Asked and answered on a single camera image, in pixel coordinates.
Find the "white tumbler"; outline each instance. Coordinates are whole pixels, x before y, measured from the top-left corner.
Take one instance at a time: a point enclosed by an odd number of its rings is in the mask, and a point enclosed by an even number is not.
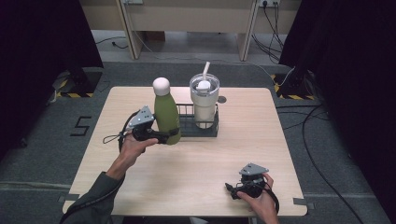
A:
[[[190,80],[194,120],[199,128],[210,128],[215,120],[216,101],[219,99],[219,79],[213,75],[198,74]]]

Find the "black wire basket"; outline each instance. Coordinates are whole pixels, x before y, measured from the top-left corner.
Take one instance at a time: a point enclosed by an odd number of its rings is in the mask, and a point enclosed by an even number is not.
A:
[[[193,104],[177,104],[182,137],[217,137],[219,131],[219,108],[213,121],[195,121]]]

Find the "wooden table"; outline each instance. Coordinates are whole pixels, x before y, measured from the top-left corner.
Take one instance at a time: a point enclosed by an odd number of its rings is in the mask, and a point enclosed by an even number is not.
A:
[[[189,88],[173,87],[178,104],[191,104]],[[303,216],[297,175],[271,93],[267,89],[220,88],[227,102],[219,104],[218,137],[182,137],[173,146],[147,148],[126,174],[115,200],[113,215],[253,217],[248,205],[233,200],[224,183],[235,186],[238,172],[249,162],[270,170],[280,216]],[[117,158],[118,142],[104,137],[117,134],[125,120],[143,105],[154,108],[151,87],[115,87],[106,100],[70,194],[86,193],[96,177]],[[64,212],[72,201],[66,201]]]

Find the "human hand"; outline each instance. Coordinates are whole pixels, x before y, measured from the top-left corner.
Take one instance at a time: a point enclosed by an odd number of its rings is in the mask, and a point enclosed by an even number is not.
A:
[[[146,147],[150,147],[158,143],[158,139],[150,138],[145,141],[137,141],[134,137],[127,133],[121,147],[120,155],[114,160],[106,174],[114,179],[120,180],[136,162],[137,157],[142,154]]]
[[[267,184],[265,185],[266,189],[271,189],[274,185],[274,179],[269,176],[267,173],[262,174],[265,179],[267,179]],[[236,194],[245,202],[250,205],[250,211],[254,211],[259,218],[264,221],[266,224],[278,224],[279,220],[276,214],[275,203],[271,196],[262,191],[262,195],[258,198],[252,198],[248,196],[245,192],[238,191]]]

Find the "black sleeve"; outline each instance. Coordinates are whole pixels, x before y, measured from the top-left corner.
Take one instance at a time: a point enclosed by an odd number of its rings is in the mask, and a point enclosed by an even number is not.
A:
[[[115,180],[105,172],[99,174],[88,193],[70,205],[61,223],[107,223],[122,180]]]

